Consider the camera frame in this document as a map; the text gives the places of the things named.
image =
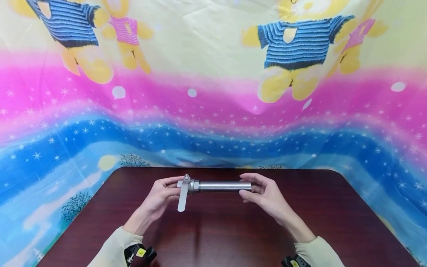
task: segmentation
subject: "wooden table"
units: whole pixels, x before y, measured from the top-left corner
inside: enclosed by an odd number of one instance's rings
[[[238,180],[256,171],[274,179],[288,203],[326,239],[346,267],[416,267],[416,262],[338,173],[328,170],[120,168],[40,262],[41,267],[86,266],[109,235],[142,203],[153,182],[186,173],[200,180]],[[144,237],[157,267],[281,266],[294,255],[291,237],[235,193],[202,193],[186,210],[171,203]]]

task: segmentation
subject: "beige sleeve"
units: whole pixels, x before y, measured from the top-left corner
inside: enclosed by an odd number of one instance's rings
[[[295,249],[311,267],[344,267],[334,249],[321,237],[307,244],[295,244]]]
[[[141,243],[142,236],[126,232],[120,227],[105,241],[88,267],[127,267],[125,249]]]

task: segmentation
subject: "blue wave stripe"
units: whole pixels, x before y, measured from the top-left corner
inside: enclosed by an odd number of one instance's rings
[[[211,157],[260,161],[297,153],[350,156],[365,166],[367,172],[387,192],[404,196],[427,216],[426,210],[419,204],[424,192],[413,187],[418,181],[401,165],[399,158],[366,135],[356,134],[354,130],[331,135],[321,131],[295,132],[253,143],[239,138],[218,138],[210,137],[209,133],[191,135],[191,132],[183,132],[175,127],[158,127],[156,124],[140,132],[139,129],[125,129],[107,120],[75,123],[60,129],[56,134],[19,147],[1,160],[3,175],[0,176],[0,185],[8,186],[0,186],[0,205],[43,179],[56,166],[70,160],[88,145],[117,141],[148,152],[181,150]],[[407,183],[407,188],[399,188],[400,181]]]

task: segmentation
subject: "wrist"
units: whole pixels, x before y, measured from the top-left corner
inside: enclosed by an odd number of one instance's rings
[[[142,210],[136,210],[129,220],[123,225],[123,229],[131,234],[143,236],[153,220]]]
[[[295,212],[286,216],[281,225],[291,234],[295,243],[307,244],[316,239],[314,233]]]

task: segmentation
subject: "left hand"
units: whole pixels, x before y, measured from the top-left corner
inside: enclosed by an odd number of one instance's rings
[[[150,193],[123,229],[132,234],[144,235],[150,224],[163,215],[168,204],[179,199],[181,189],[177,187],[177,183],[183,179],[184,176],[178,176],[155,181]]]

